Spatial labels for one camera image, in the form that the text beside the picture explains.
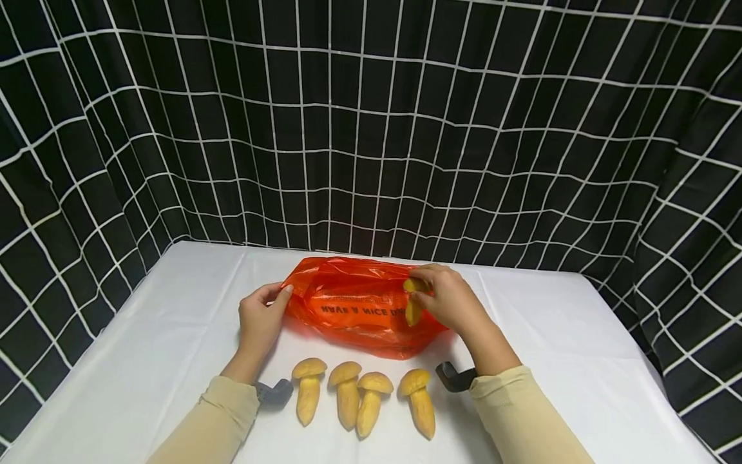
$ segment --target black fabric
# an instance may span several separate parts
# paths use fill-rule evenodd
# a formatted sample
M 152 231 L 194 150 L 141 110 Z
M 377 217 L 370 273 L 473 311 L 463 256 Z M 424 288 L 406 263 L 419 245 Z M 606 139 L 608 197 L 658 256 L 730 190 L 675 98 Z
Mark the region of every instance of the black fabric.
M 194 240 L 580 272 L 742 463 L 739 4 L 299 4 L 3 2 L 0 452 Z

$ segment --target mushroom cap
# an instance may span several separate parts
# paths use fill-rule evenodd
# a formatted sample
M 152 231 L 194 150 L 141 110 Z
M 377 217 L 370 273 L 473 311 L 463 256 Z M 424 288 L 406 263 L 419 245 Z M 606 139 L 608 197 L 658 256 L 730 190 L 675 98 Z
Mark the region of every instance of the mushroom cap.
M 301 379 L 302 377 L 318 376 L 327 370 L 327 365 L 319 358 L 307 358 L 299 362 L 291 372 L 291 376 L 295 379 Z
M 364 390 L 378 391 L 379 393 L 392 393 L 394 385 L 389 377 L 381 372 L 367 372 L 358 380 L 358 386 Z
M 425 388 L 430 380 L 430 373 L 425 369 L 412 369 L 404 374 L 399 381 L 399 393 L 402 396 L 409 396 L 413 392 Z
M 404 283 L 402 284 L 402 287 L 404 290 L 408 293 L 412 292 L 430 292 L 430 285 L 427 284 L 426 281 L 423 281 L 419 278 L 410 277 Z
M 355 361 L 345 361 L 339 364 L 329 375 L 329 386 L 334 387 L 340 382 L 354 379 L 361 373 L 361 365 Z

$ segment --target right hand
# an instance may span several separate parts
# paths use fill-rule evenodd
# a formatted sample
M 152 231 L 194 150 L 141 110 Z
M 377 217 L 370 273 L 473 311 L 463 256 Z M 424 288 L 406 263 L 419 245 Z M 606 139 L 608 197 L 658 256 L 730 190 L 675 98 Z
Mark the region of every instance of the right hand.
M 457 271 L 441 264 L 425 264 L 410 270 L 433 288 L 434 295 L 413 292 L 410 297 L 421 304 L 441 324 L 463 336 L 480 324 L 492 322 L 469 284 Z

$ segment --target gray plastic hook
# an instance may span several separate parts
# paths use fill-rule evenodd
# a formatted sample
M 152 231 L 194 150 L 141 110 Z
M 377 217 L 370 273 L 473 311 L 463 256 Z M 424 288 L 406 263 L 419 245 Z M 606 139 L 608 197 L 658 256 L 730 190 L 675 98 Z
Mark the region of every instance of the gray plastic hook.
M 260 401 L 261 407 L 283 409 L 294 393 L 294 385 L 286 379 L 279 380 L 274 387 L 256 382 L 255 390 L 257 390 L 257 400 Z
M 474 382 L 474 379 L 478 376 L 474 369 L 458 372 L 450 361 L 439 364 L 436 367 L 436 373 L 446 390 L 453 393 L 468 390 L 471 382 Z

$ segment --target beige sleeve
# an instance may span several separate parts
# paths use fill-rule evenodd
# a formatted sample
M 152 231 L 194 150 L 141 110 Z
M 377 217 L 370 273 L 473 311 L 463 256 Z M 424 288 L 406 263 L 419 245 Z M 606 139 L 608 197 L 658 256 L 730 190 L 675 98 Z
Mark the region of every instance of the beige sleeve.
M 470 392 L 503 464 L 593 462 L 526 366 L 478 377 Z
M 147 464 L 229 464 L 247 437 L 257 407 L 255 387 L 214 377 L 198 404 Z

